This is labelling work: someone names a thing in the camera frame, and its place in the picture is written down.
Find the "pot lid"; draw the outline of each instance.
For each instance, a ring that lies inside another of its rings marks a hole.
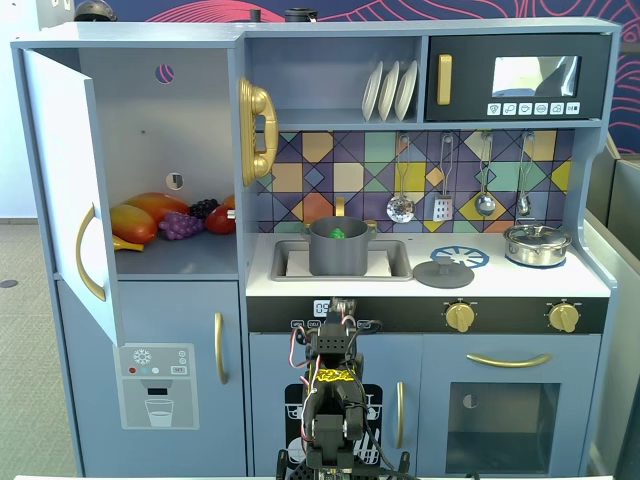
[[[504,238],[527,247],[566,247],[571,237],[556,228],[546,225],[516,225],[504,232]]]

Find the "microwave buttons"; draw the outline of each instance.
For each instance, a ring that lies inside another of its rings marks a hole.
[[[567,102],[567,115],[577,115],[580,113],[580,102]]]
[[[549,113],[548,103],[536,103],[536,106],[533,109],[534,115],[546,115],[547,113]]]
[[[532,109],[532,103],[520,103],[518,104],[518,115],[531,115]]]
[[[517,103],[505,103],[502,106],[502,114],[503,115],[515,115],[518,111]]]
[[[487,115],[500,115],[500,109],[502,105],[499,103],[488,103],[487,104]]]
[[[564,113],[564,103],[557,102],[551,104],[551,110],[549,111],[551,115],[562,115]]]

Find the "floor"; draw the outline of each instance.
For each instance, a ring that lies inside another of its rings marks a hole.
[[[0,224],[0,480],[75,476],[37,225]]]

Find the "gray pot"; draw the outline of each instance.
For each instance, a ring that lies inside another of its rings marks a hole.
[[[504,232],[505,255],[528,267],[553,267],[564,260],[569,234],[545,225],[517,225]]]
[[[339,228],[346,238],[330,238]],[[311,275],[363,276],[367,273],[369,241],[376,236],[375,222],[352,217],[325,217],[313,222],[303,236],[309,242]]]

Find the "sink basin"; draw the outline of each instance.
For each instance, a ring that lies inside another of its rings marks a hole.
[[[271,280],[299,281],[381,281],[405,282],[413,278],[407,249],[398,240],[369,242],[369,271],[366,276],[313,276],[309,273],[309,243],[305,240],[283,240],[275,245]]]

